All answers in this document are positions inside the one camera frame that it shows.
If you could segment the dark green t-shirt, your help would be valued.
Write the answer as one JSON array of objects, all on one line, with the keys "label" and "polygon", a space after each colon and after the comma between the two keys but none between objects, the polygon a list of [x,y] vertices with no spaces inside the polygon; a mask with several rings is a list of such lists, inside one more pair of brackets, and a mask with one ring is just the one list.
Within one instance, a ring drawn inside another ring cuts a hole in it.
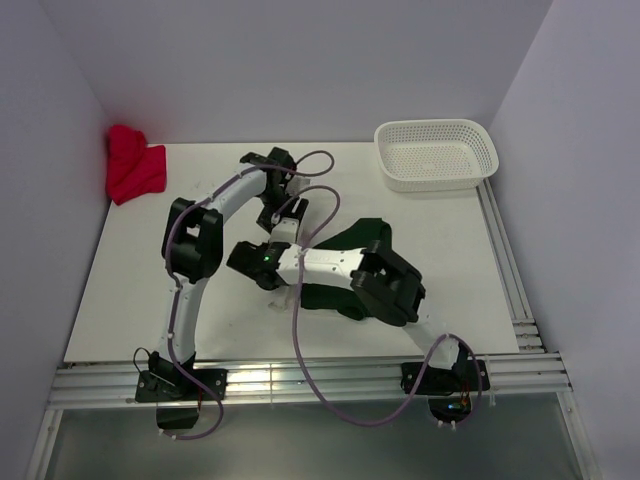
[{"label": "dark green t-shirt", "polygon": [[[385,249],[392,247],[392,227],[382,218],[360,218],[347,229],[316,243],[313,247],[330,251],[367,249],[372,243],[384,245]],[[379,276],[372,268],[372,263],[365,258],[363,267],[357,267],[355,274],[350,274],[346,288],[310,284],[304,281],[301,290],[301,307],[305,310],[334,311],[351,320],[361,321],[374,317],[371,312],[370,300],[372,295],[384,290],[384,287],[369,287],[374,278]]]}]

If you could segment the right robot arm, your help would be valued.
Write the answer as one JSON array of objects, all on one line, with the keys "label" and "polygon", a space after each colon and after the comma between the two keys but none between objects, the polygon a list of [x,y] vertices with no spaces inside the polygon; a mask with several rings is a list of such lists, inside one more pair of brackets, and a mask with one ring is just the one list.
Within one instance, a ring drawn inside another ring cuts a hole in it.
[{"label": "right robot arm", "polygon": [[464,362],[470,349],[448,331],[444,321],[432,317],[421,273],[380,241],[350,250],[240,242],[227,266],[264,290],[292,288],[295,312],[302,307],[305,286],[351,292],[371,317],[406,332],[427,357],[438,386],[452,390],[467,377]]}]

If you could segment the white printed t-shirt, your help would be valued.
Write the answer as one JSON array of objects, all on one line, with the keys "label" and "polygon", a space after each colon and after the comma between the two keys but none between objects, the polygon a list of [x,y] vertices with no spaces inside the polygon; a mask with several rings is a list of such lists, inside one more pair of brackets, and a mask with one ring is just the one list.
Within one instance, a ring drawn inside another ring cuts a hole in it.
[{"label": "white printed t-shirt", "polygon": [[334,267],[335,255],[328,249],[304,247],[299,236],[296,244],[284,251],[277,273],[286,282],[275,291],[274,298],[268,304],[277,312],[285,312],[295,299],[301,298],[304,281],[310,284],[331,285],[330,279]]}]

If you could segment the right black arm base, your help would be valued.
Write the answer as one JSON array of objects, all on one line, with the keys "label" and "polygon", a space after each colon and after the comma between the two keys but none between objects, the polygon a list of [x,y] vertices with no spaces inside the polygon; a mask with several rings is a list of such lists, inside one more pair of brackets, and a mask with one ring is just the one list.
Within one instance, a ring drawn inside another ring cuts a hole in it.
[{"label": "right black arm base", "polygon": [[472,393],[485,393],[491,384],[484,361],[458,360],[451,370],[428,367],[416,394],[429,397],[430,413],[437,421],[459,423],[473,411]]}]

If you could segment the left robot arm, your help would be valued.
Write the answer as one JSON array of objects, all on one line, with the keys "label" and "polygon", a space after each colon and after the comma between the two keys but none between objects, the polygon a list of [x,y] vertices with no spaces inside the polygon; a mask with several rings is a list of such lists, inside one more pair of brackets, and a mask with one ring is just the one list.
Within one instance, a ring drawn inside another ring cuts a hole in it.
[{"label": "left robot arm", "polygon": [[167,326],[157,350],[149,357],[149,371],[172,399],[183,399],[195,386],[195,330],[202,295],[223,260],[224,224],[253,198],[263,208],[257,224],[267,233],[283,221],[299,224],[308,201],[288,192],[299,176],[288,151],[275,147],[269,155],[250,152],[238,172],[213,193],[196,202],[178,198],[171,204],[162,256],[174,282]]}]

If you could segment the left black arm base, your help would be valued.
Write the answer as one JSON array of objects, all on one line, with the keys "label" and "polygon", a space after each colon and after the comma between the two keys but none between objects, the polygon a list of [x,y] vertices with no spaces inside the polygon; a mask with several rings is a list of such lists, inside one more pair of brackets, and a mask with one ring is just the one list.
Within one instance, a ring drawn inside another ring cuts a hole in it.
[{"label": "left black arm base", "polygon": [[184,433],[199,420],[204,401],[222,401],[228,371],[222,368],[194,368],[195,356],[181,365],[185,376],[157,351],[144,347],[134,351],[133,365],[138,373],[134,401],[156,405],[156,424],[160,429]]}]

